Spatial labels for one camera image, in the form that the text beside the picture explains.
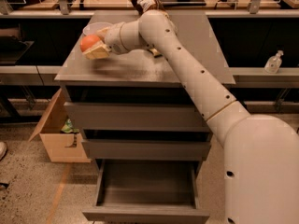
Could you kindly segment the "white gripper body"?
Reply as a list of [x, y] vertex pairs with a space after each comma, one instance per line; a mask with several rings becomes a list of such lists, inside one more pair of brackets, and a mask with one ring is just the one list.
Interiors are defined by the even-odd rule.
[[116, 54], [124, 54], [134, 49], [147, 47], [146, 41], [139, 33], [138, 21], [113, 24], [107, 30], [105, 43]]

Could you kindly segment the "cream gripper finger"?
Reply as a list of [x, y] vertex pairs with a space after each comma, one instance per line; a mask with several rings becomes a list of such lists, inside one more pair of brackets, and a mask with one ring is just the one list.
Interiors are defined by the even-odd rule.
[[105, 28], [102, 28], [102, 29], [99, 29], [97, 30], [95, 33], [97, 36], [99, 36], [101, 39], [104, 39], [106, 34], [107, 34], [107, 31], [109, 30], [108, 27], [105, 27]]
[[81, 45], [83, 55], [89, 60], [105, 59], [109, 56], [110, 48], [102, 41], [94, 44]]

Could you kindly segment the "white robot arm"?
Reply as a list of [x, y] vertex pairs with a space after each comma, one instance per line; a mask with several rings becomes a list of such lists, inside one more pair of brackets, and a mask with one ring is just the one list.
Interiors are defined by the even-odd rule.
[[225, 217], [233, 224], [299, 224], [299, 135], [273, 116], [251, 115], [180, 43], [168, 15], [144, 12], [96, 32], [89, 56], [155, 48], [224, 148]]

